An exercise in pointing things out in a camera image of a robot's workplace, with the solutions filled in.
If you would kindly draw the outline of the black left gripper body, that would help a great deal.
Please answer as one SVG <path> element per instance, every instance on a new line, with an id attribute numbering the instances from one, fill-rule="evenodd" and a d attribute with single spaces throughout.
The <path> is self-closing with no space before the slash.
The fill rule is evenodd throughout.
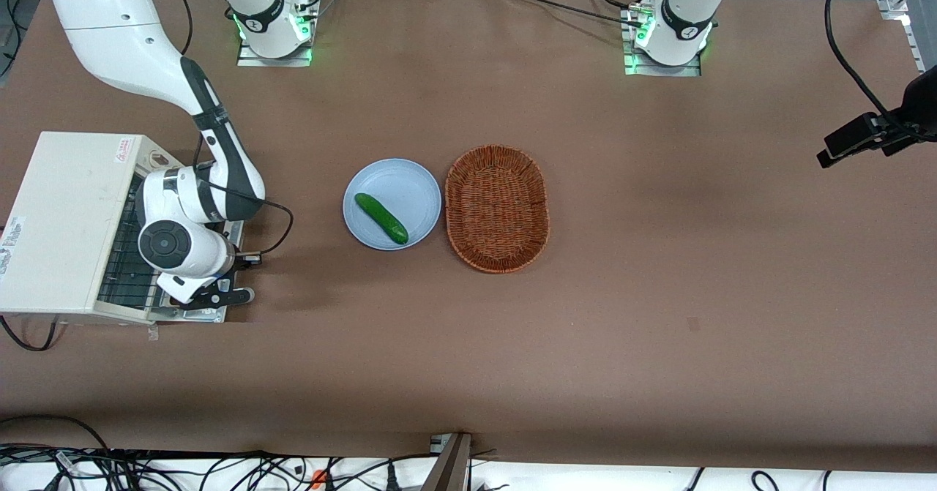
<path id="1" fill-rule="evenodd" d="M 935 141 L 936 65 L 912 80 L 903 93 L 901 105 L 889 112 L 907 130 Z"/>

